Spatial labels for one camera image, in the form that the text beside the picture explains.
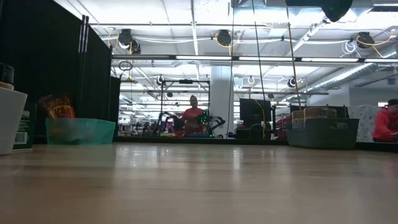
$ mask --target table surface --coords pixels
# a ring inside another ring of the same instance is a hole
[[[0,157],[0,223],[397,223],[398,154],[35,146]]]

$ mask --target ceiling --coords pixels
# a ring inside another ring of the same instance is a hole
[[[231,49],[233,56],[262,57],[290,56],[289,32],[287,30],[287,15],[284,7],[256,7],[256,16],[252,8],[228,8],[230,0],[194,0],[193,7],[187,0],[55,0],[65,9],[77,17],[82,14],[90,16],[90,24],[96,33],[104,39],[106,44],[116,45],[117,33],[121,29],[132,29],[132,36],[137,38],[141,46],[141,54],[147,55],[222,55],[228,56],[229,49],[220,47],[214,39],[220,29],[228,29],[235,41],[239,42]],[[376,46],[378,50],[386,49],[396,44],[395,35],[398,31],[398,12],[372,12],[375,2],[367,1],[366,7],[354,7],[345,17],[336,23],[322,25],[324,13],[318,8],[290,8],[289,21],[292,25],[293,45],[300,39],[306,39],[301,46],[294,50],[295,57],[378,57],[373,48],[357,48],[352,54],[345,54],[346,41],[356,37],[358,32],[369,32],[376,43],[389,42]],[[193,15],[196,27],[191,23]],[[254,18],[257,21],[259,44],[256,42]],[[197,50],[194,36],[198,39]],[[126,50],[117,47],[114,54],[128,54]],[[138,66],[124,72],[118,68],[120,61],[114,61],[112,75],[122,75],[122,80],[128,77],[137,80],[138,84],[123,83],[122,90],[156,89],[156,78],[162,75],[169,80],[182,78],[192,80],[209,80],[211,75],[210,63],[198,62],[182,64],[177,67],[148,67]],[[134,61],[135,64],[148,64],[145,60]],[[287,91],[287,80],[293,75],[293,67],[289,64],[270,64],[261,67],[256,64],[239,64],[233,66],[233,75],[236,78],[235,89],[261,90],[260,74],[264,76],[264,89],[268,91]],[[298,65],[296,68],[299,88],[320,80],[321,78],[347,65],[336,64]],[[197,90],[198,86],[188,88],[170,87],[170,90]],[[143,93],[122,93],[123,97],[136,102],[154,99]],[[176,94],[174,99],[186,100],[189,95]]]

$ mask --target pillar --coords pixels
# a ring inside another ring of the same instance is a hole
[[[234,86],[231,81],[231,67],[213,66],[211,68],[210,113],[212,116],[220,116],[226,121],[223,127],[214,130],[216,135],[222,134],[224,138],[228,132],[234,132]]]

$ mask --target white container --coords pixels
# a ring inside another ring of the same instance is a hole
[[[12,152],[27,95],[0,88],[0,156]]]

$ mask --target man in red shirt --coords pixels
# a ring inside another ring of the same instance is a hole
[[[376,116],[376,127],[373,132],[374,142],[394,142],[398,136],[398,99],[388,101]]]
[[[192,108],[187,109],[182,115],[182,119],[185,121],[185,136],[193,133],[203,133],[204,125],[200,124],[196,117],[203,113],[203,110],[198,108],[198,99],[195,96],[191,96],[190,104]]]

